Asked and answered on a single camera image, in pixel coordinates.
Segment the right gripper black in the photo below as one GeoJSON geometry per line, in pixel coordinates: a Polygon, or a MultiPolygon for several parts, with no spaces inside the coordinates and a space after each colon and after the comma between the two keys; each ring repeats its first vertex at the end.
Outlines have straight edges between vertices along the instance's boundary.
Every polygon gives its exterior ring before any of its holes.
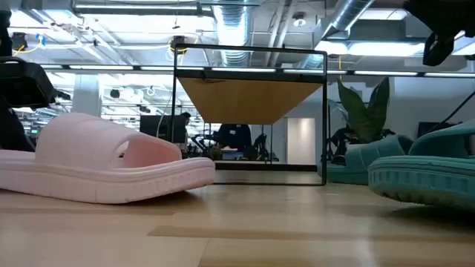
{"type": "Polygon", "coordinates": [[[443,63],[460,31],[474,37],[474,0],[407,0],[403,8],[433,32],[425,42],[423,65],[443,63]]]}

